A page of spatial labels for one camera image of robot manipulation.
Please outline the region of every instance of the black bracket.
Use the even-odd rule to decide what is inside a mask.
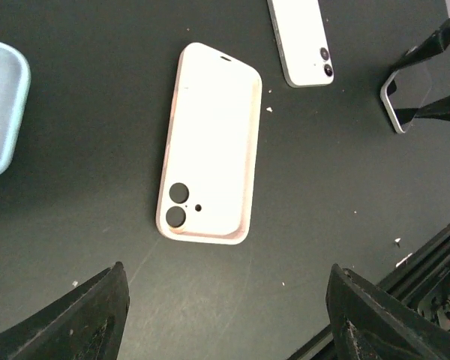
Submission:
[[[115,360],[127,319],[121,262],[0,334],[1,359]]]
[[[447,19],[420,46],[409,51],[391,66],[391,71],[399,71],[416,65],[443,53],[450,45],[450,19]],[[403,112],[415,113],[416,118],[440,119],[450,122],[450,96],[430,103],[419,109],[401,109]]]
[[[327,309],[340,360],[450,359],[450,333],[349,269],[331,269]]]

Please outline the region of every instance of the phone camera lens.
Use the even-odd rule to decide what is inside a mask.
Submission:
[[[320,55],[322,56],[322,59],[325,61],[330,59],[329,51],[325,47],[320,49]]]
[[[327,75],[327,77],[333,77],[333,69],[332,66],[330,66],[329,64],[326,64],[323,67],[323,70],[325,71],[325,74]]]

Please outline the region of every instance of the phone case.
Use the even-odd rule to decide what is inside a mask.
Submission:
[[[268,9],[286,82],[294,88],[332,83],[318,0],[268,0]]]
[[[180,55],[156,223],[167,238],[234,245],[248,234],[262,80],[201,43]]]
[[[30,67],[17,49],[0,43],[0,174],[10,165],[30,87]]]

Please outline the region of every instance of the scratch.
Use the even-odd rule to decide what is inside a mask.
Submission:
[[[155,248],[157,247],[158,243],[160,242],[161,238],[159,238],[154,244],[153,246],[150,248],[150,250],[148,251],[148,253],[143,257],[142,262],[138,265],[138,268],[136,268],[135,272],[133,273],[132,277],[130,278],[130,281],[128,282],[128,286],[130,286],[135,278],[137,277],[140,269],[142,268],[142,266],[145,265],[145,263],[148,261],[148,259],[150,258],[150,256],[152,255],[153,251],[155,250]]]
[[[222,328],[221,333],[217,336],[217,340],[214,342],[214,344],[211,346],[211,349],[208,351],[208,354],[205,355],[205,357],[203,358],[203,360],[206,360],[210,357],[210,354],[212,353],[212,350],[218,345],[218,343],[220,342],[220,339],[224,336],[225,332],[227,331],[228,327],[230,326],[230,323],[232,322],[232,320],[235,318],[235,315],[237,314],[237,310],[239,309],[239,305],[242,303],[244,295],[245,295],[245,291],[248,288],[248,281],[250,280],[250,273],[251,273],[251,268],[252,268],[252,262],[254,260],[254,245],[251,242],[250,243],[250,259],[248,260],[248,267],[247,267],[247,276],[245,278],[245,284],[243,286],[243,290],[241,291],[240,296],[238,297],[238,302],[237,305],[235,306],[235,308],[233,309],[232,312],[232,316],[230,317],[230,319],[228,320],[228,322],[225,324],[225,326]]]

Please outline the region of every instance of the phone mount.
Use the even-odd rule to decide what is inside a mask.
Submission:
[[[428,69],[424,62],[443,53],[449,45],[450,18],[421,45],[412,48],[391,66],[391,75],[385,81],[380,97],[385,104],[388,116],[397,133],[405,134],[410,128],[412,120],[415,118],[439,119],[450,122],[450,96],[422,106],[423,101],[431,89],[430,74],[428,73]],[[422,94],[414,95],[414,106],[402,106],[402,104],[399,104],[401,102],[400,99],[397,99],[398,103],[394,103],[394,101],[391,100],[391,96],[398,88],[398,75],[401,75],[402,72],[409,72],[407,76],[408,79],[405,79],[403,83],[410,84],[410,82],[413,81],[414,90],[418,89],[418,92],[423,92]],[[430,83],[428,90],[424,83]]]

